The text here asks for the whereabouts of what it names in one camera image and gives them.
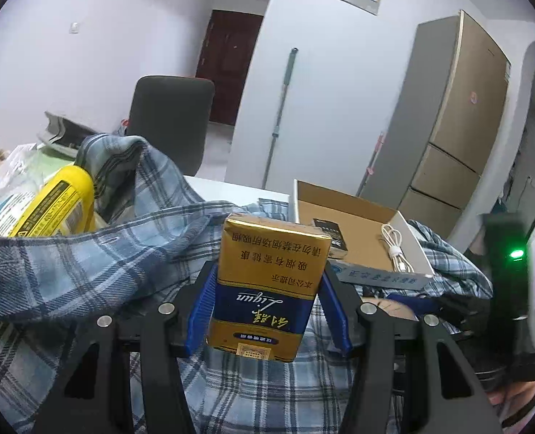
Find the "person's right hand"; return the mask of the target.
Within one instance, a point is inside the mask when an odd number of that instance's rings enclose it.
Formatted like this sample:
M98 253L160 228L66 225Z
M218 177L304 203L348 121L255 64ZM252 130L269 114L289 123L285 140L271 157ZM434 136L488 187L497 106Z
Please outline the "person's right hand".
M489 392L487 397L502 425L512 426L535 412L535 381L510 383Z

